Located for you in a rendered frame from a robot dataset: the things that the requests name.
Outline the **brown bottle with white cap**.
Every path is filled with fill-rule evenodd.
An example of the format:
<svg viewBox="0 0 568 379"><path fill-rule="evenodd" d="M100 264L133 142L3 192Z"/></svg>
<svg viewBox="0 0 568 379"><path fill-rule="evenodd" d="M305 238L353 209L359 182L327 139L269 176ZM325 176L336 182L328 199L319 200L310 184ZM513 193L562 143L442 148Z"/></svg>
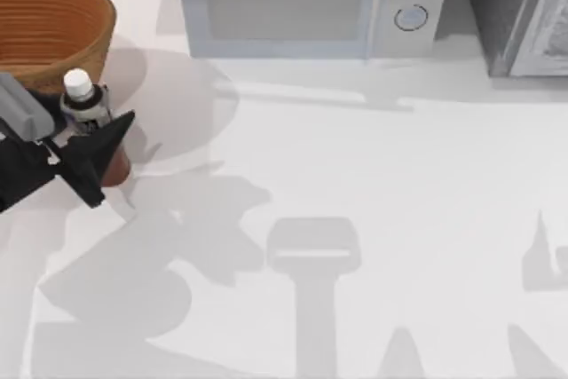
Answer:
<svg viewBox="0 0 568 379"><path fill-rule="evenodd" d="M88 135L114 119L114 115L109 117L98 101L98 93L95 90L99 84L93 83L85 70L73 68L67 71L63 84L64 93L60 98L60 108L76 134Z"/></svg>

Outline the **pale grey rounded box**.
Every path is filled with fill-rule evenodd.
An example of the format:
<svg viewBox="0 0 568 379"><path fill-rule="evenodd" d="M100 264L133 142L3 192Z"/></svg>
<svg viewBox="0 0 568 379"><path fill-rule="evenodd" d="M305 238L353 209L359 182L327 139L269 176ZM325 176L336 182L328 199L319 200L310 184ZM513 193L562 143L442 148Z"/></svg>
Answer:
<svg viewBox="0 0 568 379"><path fill-rule="evenodd" d="M26 142L49 137L55 131L48 110L9 73L0 73L0 119Z"/></svg>

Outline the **brown wicker basket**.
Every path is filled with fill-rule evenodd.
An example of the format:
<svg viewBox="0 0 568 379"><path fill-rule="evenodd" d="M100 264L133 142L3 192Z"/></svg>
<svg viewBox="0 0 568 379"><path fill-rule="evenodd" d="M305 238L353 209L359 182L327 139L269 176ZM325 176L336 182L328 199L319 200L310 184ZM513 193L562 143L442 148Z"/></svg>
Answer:
<svg viewBox="0 0 568 379"><path fill-rule="evenodd" d="M116 20L111 0L0 0L0 72L48 94L73 68L98 83Z"/></svg>

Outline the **microwave oven door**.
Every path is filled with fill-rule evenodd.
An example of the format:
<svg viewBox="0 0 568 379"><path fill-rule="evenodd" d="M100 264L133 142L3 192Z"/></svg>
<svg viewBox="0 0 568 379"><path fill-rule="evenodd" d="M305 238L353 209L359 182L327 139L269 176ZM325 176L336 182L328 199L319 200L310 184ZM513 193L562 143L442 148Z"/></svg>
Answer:
<svg viewBox="0 0 568 379"><path fill-rule="evenodd" d="M181 0L195 58L367 59L378 0Z"/></svg>

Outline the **round microwave knob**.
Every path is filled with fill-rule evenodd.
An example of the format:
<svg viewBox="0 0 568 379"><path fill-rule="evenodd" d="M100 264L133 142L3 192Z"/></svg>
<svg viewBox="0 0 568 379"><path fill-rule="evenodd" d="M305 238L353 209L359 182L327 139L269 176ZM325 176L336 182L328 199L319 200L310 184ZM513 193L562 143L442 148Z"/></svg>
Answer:
<svg viewBox="0 0 568 379"><path fill-rule="evenodd" d="M419 4L399 9L394 17L394 24L404 32L413 32L423 28L429 19L428 11Z"/></svg>

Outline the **pale microwave oven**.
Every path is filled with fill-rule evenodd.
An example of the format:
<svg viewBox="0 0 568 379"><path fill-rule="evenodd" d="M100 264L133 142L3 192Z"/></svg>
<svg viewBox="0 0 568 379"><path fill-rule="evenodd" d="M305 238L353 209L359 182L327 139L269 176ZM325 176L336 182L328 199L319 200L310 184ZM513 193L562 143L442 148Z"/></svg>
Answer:
<svg viewBox="0 0 568 379"><path fill-rule="evenodd" d="M367 59L415 58L430 50L438 28L444 0L378 0L371 55ZM396 12L413 4L429 13L426 25L413 32L404 32L394 24Z"/></svg>

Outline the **grey cabinet with dark inside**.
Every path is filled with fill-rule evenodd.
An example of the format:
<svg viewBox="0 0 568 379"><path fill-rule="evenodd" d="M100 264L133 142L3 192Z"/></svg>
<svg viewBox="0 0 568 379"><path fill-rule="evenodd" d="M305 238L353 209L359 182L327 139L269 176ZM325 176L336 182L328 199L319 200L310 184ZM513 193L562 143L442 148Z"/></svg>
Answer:
<svg viewBox="0 0 568 379"><path fill-rule="evenodd" d="M568 0L469 0L492 77L568 77Z"/></svg>

